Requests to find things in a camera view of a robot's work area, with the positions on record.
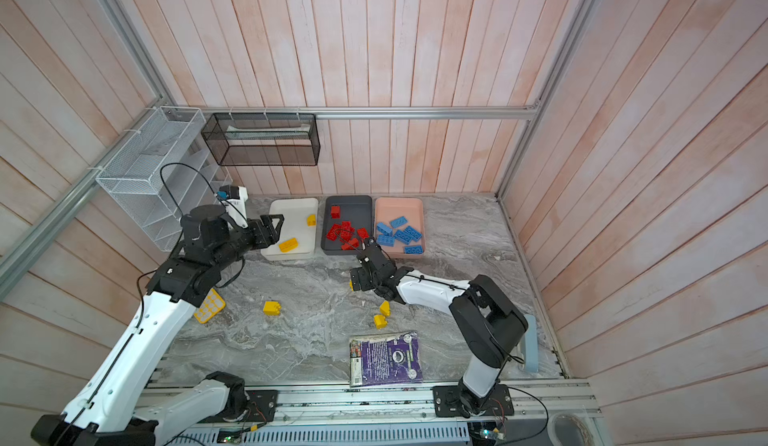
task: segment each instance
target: purple package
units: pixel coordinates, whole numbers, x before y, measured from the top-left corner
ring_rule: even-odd
[[[416,331],[350,339],[350,386],[418,383],[422,380]]]

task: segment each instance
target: wooden wall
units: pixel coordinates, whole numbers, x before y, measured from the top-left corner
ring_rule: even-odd
[[[0,254],[155,94],[97,0],[0,0]],[[162,255],[103,191],[0,304],[0,429],[31,444],[96,371]]]
[[[521,106],[579,0],[122,0],[178,102]],[[237,168],[252,194],[496,191],[516,120],[321,121],[317,167]]]
[[[504,198],[617,444],[768,443],[767,18],[602,0]]]

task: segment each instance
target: dark gray tray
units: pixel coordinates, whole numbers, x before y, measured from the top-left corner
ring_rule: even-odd
[[[341,217],[338,220],[331,219],[331,206],[341,207]],[[355,230],[365,228],[371,237],[373,234],[373,200],[370,196],[330,196],[326,200],[326,211],[322,216],[322,239],[320,248],[329,256],[354,255],[357,251],[351,249],[345,251],[341,249],[340,240],[329,241],[326,234],[333,227],[333,224],[341,221],[351,221]]]

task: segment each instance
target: robotic arm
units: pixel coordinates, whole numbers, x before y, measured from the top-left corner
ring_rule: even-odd
[[[387,301],[452,315],[472,352],[458,390],[451,393],[456,403],[452,410],[466,418],[483,413],[504,364],[528,329],[523,313],[487,276],[471,281],[435,278],[406,266],[398,268],[373,238],[363,244],[365,249],[357,255],[360,267],[350,272],[352,289],[373,289]]]
[[[226,207],[198,206],[181,218],[184,239],[152,276],[133,321],[64,411],[38,420],[32,430],[35,441],[55,446],[159,446],[209,416],[242,420],[249,401],[244,381],[223,372],[209,374],[191,391],[159,406],[134,410],[160,357],[221,280],[221,272],[245,252],[280,239],[282,215],[247,220],[245,188],[225,187],[222,193]]]

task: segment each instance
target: gray marble surface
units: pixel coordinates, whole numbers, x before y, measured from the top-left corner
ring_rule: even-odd
[[[534,297],[502,211],[490,195],[420,196],[424,202],[427,248],[419,259],[398,259],[425,274],[470,279],[493,278],[525,313]],[[249,201],[249,217],[269,210],[274,198]],[[318,231],[324,200],[320,199]],[[221,370],[247,384],[349,381],[350,336],[376,333],[373,316],[382,300],[373,292],[353,292],[349,270],[354,256],[326,256],[317,237],[310,259],[270,262],[260,252],[246,255],[243,273],[219,294],[225,310],[201,325],[190,319],[158,365],[154,381],[197,384]],[[280,316],[264,315],[264,301],[279,301]],[[425,380],[462,376],[469,350],[451,316],[422,306],[392,304],[381,332],[418,331]],[[508,364],[503,378],[557,378],[552,343],[538,327],[538,374]]]

